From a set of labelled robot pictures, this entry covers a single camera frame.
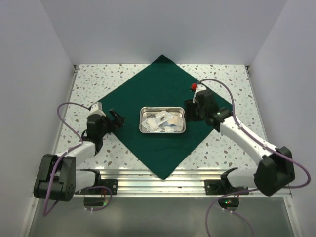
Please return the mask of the clear pouch with dark item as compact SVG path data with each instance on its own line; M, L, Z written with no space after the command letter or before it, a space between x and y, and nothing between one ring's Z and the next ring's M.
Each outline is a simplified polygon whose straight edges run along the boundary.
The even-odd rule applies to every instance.
M174 115L167 112L167 111L161 111L155 115L155 119L157 120L157 122L159 124L163 124L163 123L171 120L173 117L174 117Z

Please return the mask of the stainless steel tray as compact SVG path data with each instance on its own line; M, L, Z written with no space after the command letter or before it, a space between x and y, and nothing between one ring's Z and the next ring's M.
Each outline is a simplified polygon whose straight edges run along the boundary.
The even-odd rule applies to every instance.
M154 118L158 112L167 111L173 115L181 116L183 118L183 128L179 129L175 126L170 126L168 121L160 124L159 128L155 131L148 131L143 125L142 122L148 118ZM186 124L184 119L185 111L181 107L143 107L140 110L140 122L139 130L145 134L181 134L186 131Z

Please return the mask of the green surgical cloth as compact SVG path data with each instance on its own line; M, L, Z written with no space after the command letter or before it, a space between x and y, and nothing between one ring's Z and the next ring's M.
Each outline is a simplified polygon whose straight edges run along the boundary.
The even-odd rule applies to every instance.
M192 99L190 86L197 79L165 56L137 73L100 99L105 111L114 109L125 117L114 135L156 176L166 179L210 134L205 122L190 122L182 134L144 134L139 130L143 107L184 107Z

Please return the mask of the clear bag with gloves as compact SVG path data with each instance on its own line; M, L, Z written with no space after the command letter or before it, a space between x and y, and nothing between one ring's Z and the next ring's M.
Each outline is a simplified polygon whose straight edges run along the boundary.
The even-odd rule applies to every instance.
M168 124L170 126L175 126L179 129L183 128L183 123L184 123L183 118L181 116L176 116L176 115L174 115L173 118L168 121Z

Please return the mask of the white printed paper packet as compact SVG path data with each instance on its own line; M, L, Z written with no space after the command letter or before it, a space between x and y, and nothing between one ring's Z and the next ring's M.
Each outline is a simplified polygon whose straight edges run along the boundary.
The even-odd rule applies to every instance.
M156 122L154 118L147 118L142 122L142 125L148 130L148 131L155 131L159 128L160 124Z

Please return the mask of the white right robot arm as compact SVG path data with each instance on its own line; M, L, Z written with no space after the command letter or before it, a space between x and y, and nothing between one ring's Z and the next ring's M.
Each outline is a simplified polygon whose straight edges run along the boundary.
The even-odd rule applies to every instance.
M292 153L287 147L277 148L245 127L234 109L219 106L211 89L199 85L193 91L193 98L185 101L186 121L204 121L234 141L256 164L255 169L231 168L219 180L209 181L214 194L257 188L270 197L295 179Z

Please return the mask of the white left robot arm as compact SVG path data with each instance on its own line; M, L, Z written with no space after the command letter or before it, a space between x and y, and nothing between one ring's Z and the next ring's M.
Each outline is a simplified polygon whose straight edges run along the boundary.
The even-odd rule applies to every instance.
M42 157L33 189L36 198L70 201L80 190L87 189L92 194L102 190L100 172L93 169L77 169L77 164L97 155L103 146L104 136L124 126L125 117L116 113L114 109L110 109L109 112L113 119L101 109L91 111L87 117L86 130L74 148Z

